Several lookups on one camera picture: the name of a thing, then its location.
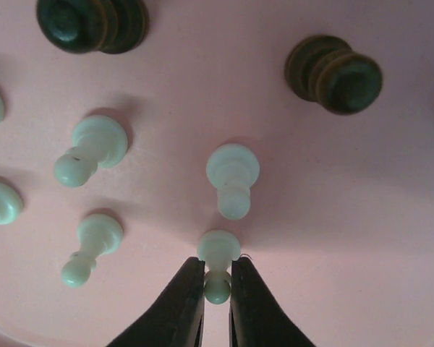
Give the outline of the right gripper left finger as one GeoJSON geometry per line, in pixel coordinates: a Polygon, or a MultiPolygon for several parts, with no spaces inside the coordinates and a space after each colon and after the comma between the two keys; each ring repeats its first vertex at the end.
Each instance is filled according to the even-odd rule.
{"type": "Polygon", "coordinates": [[[189,257],[152,306],[110,347],[195,347],[203,340],[205,263],[189,257]]]}

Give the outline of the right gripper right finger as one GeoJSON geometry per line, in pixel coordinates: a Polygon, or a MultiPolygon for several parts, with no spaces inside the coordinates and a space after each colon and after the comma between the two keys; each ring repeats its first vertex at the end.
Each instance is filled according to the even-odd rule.
{"type": "Polygon", "coordinates": [[[231,265],[229,334],[230,346],[315,346],[285,314],[248,257],[231,265]]]}

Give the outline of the white pawn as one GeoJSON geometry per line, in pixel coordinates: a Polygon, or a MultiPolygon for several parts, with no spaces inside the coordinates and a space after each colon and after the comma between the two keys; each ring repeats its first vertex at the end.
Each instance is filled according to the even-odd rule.
{"type": "Polygon", "coordinates": [[[228,269],[240,255],[239,240],[229,231],[214,229],[201,237],[197,256],[208,269],[205,274],[204,295],[211,304],[223,304],[229,299],[231,275],[228,269]]]}
{"type": "Polygon", "coordinates": [[[81,187],[99,168],[112,168],[127,153],[122,125],[104,115],[88,116],[72,130],[72,146],[54,164],[54,178],[66,187],[81,187]]]}
{"type": "Polygon", "coordinates": [[[228,220],[240,220],[250,211],[250,189],[260,174],[259,161],[248,147],[228,143],[209,157],[206,175],[217,191],[218,211],[228,220]]]}
{"type": "Polygon", "coordinates": [[[0,182],[0,225],[7,225],[15,221],[23,207],[24,202],[17,191],[0,182]]]}
{"type": "Polygon", "coordinates": [[[61,280],[70,288],[84,285],[96,269],[100,256],[115,252],[124,236],[122,225],[109,215],[90,214],[77,227],[80,243],[61,269],[61,280]]]}

